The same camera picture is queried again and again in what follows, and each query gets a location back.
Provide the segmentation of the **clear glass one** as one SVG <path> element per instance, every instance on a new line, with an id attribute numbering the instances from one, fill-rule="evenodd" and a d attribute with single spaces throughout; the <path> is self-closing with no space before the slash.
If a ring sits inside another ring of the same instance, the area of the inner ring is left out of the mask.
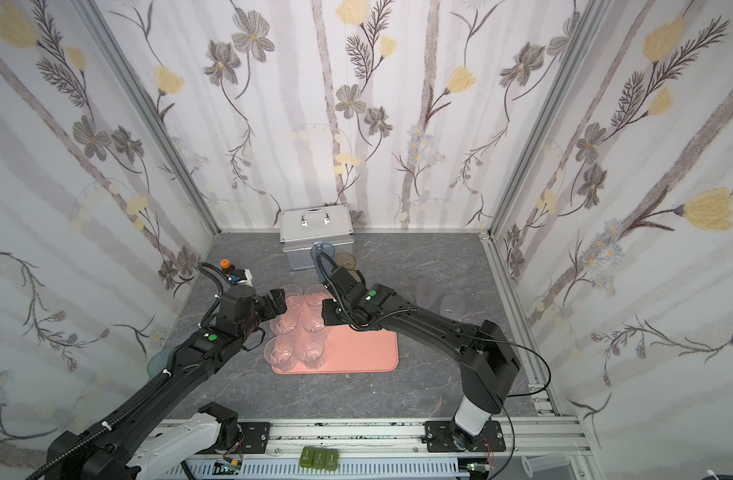
<path id="1" fill-rule="evenodd" d="M 286 284 L 282 290 L 284 290 L 284 297 L 286 297 L 286 306 L 288 308 L 300 305 L 300 302 L 304 300 L 304 291 L 296 284 Z"/>

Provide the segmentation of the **clear glass three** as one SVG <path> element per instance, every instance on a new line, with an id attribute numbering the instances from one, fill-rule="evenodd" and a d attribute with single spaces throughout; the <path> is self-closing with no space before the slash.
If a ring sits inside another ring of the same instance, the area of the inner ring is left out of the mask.
<path id="1" fill-rule="evenodd" d="M 294 335 L 298 330 L 298 318 L 300 318 L 298 311 L 288 310 L 270 322 L 270 329 L 276 336 Z"/>

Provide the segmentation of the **clear glass four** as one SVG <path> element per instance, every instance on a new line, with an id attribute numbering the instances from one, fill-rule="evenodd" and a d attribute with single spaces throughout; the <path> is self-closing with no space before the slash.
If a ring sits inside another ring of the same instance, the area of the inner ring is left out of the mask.
<path id="1" fill-rule="evenodd" d="M 298 325 L 310 335 L 328 335 L 328 327 L 324 325 L 324 319 L 320 316 L 320 311 L 302 310 L 298 318 Z"/>

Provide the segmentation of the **clear glass two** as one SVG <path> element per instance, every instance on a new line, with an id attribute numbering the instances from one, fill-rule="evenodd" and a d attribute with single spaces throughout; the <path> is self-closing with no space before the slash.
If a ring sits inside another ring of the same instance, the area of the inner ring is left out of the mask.
<path id="1" fill-rule="evenodd" d="M 310 286 L 304 292 L 304 307 L 310 312 L 314 312 L 316 315 L 320 315 L 322 312 L 322 304 L 324 300 L 332 299 L 332 294 L 328 292 L 328 289 L 324 285 L 316 284 Z"/>

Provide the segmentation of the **clear glass five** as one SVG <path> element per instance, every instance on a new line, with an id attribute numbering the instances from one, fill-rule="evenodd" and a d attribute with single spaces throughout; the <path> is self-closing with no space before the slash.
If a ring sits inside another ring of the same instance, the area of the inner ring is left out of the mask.
<path id="1" fill-rule="evenodd" d="M 264 348 L 264 359 L 270 367 L 280 371 L 289 372 L 294 369 L 298 358 L 296 358 L 296 340 L 286 335 L 272 338 Z"/>

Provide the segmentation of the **clear glass six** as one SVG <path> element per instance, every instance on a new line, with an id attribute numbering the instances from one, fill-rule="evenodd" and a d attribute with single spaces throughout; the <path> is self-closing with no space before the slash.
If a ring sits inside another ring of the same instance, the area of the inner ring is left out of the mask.
<path id="1" fill-rule="evenodd" d="M 326 341 L 320 338 L 301 337 L 294 346 L 298 361 L 308 370 L 319 370 L 326 362 Z"/>

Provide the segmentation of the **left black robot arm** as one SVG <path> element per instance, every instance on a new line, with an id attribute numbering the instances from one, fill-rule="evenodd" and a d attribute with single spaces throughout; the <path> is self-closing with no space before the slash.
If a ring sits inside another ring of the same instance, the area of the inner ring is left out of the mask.
<path id="1" fill-rule="evenodd" d="M 180 402 L 220 371 L 260 324 L 286 313 L 286 293 L 260 295 L 246 285 L 222 292 L 200 328 L 174 351 L 156 374 L 129 400 L 81 434 L 66 432 L 50 444 L 48 460 L 32 479 L 140 479 L 130 464 L 152 430 Z"/>

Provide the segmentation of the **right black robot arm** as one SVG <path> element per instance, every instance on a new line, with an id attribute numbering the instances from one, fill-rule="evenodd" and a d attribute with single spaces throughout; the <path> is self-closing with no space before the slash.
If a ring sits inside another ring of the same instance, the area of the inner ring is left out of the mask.
<path id="1" fill-rule="evenodd" d="M 484 430 L 494 414 L 504 413 L 509 398 L 518 395 L 512 387 L 522 362 L 522 350 L 544 361 L 533 348 L 506 338 L 497 324 L 488 320 L 470 324 L 452 320 L 422 308 L 392 288 L 368 286 L 362 276 L 336 266 L 318 266 L 316 274 L 332 297 L 322 302 L 326 326 L 343 326 L 358 333 L 393 332 L 434 349 L 460 367 L 463 400 L 448 432 L 450 450 L 473 452 L 484 441 Z"/>

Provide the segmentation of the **pink plastic tray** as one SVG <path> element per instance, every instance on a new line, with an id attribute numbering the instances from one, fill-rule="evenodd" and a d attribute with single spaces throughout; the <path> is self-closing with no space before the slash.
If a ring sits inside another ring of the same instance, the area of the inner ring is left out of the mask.
<path id="1" fill-rule="evenodd" d="M 288 308 L 298 313 L 304 309 L 304 300 Z M 319 370 L 308 370 L 300 361 L 289 372 L 272 368 L 280 375 L 385 373 L 395 370 L 400 362 L 398 336 L 388 331 L 356 332 L 348 326 L 332 326 L 324 336 L 310 335 L 299 325 L 296 334 L 287 336 L 296 342 L 306 336 L 326 341 L 326 362 Z"/>

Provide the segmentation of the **brown bottle orange cap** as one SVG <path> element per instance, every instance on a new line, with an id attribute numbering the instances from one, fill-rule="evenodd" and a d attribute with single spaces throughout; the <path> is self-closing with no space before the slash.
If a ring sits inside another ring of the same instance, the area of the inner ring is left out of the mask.
<path id="1" fill-rule="evenodd" d="M 234 271 L 234 265 L 232 265 L 232 262 L 228 259 L 223 259 L 220 262 L 220 269 L 222 269 L 222 272 L 229 274 L 230 272 Z"/>

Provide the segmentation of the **frosted white cup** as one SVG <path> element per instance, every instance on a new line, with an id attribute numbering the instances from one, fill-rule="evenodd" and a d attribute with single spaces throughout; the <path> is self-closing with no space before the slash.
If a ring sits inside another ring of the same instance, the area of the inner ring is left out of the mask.
<path id="1" fill-rule="evenodd" d="M 457 294 L 446 295 L 440 304 L 440 314 L 456 321 L 462 320 L 465 317 L 466 310 L 466 299 Z"/>
<path id="2" fill-rule="evenodd" d="M 415 303 L 420 308 L 430 309 L 439 298 L 440 291 L 440 284 L 435 278 L 422 277 L 415 288 Z"/>

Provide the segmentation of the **silver aluminium case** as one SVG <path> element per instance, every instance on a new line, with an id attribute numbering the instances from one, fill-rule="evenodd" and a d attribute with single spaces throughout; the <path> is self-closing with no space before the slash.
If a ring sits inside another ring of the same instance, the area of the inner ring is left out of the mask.
<path id="1" fill-rule="evenodd" d="M 310 250 L 326 243 L 330 256 L 354 253 L 354 226 L 346 205 L 286 210 L 280 214 L 280 245 L 290 269 L 314 267 Z"/>

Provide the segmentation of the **teal plastic cup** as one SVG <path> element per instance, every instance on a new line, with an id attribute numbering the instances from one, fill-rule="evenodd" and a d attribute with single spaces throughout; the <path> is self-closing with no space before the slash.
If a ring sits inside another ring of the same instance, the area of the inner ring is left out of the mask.
<path id="1" fill-rule="evenodd" d="M 170 358 L 172 358 L 173 353 L 174 347 L 164 348 L 150 358 L 150 361 L 146 366 L 146 373 L 148 373 L 148 377 L 150 377 L 150 379 L 155 378 L 160 374 L 160 372 L 162 372 L 162 370 L 168 368 L 168 364 L 170 364 Z"/>

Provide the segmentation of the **green terminal block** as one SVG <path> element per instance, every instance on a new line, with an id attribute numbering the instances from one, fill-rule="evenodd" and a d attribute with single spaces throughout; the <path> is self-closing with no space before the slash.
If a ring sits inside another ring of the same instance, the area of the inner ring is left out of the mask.
<path id="1" fill-rule="evenodd" d="M 302 469 L 334 472 L 339 463 L 340 454 L 336 449 L 304 447 L 298 458 L 298 466 Z"/>

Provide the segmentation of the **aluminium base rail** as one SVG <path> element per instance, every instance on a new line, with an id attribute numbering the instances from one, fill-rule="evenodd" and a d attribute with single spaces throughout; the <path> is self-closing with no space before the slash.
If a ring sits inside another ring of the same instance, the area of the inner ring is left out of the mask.
<path id="1" fill-rule="evenodd" d="M 164 420 L 130 464 L 140 479 L 600 479 L 578 420 L 516 417 L 489 423 L 473 452 L 450 450 L 446 419 L 242 420 L 227 454 L 208 447 L 218 425 L 198 414 Z M 334 472 L 302 469 L 304 447 L 336 449 Z"/>

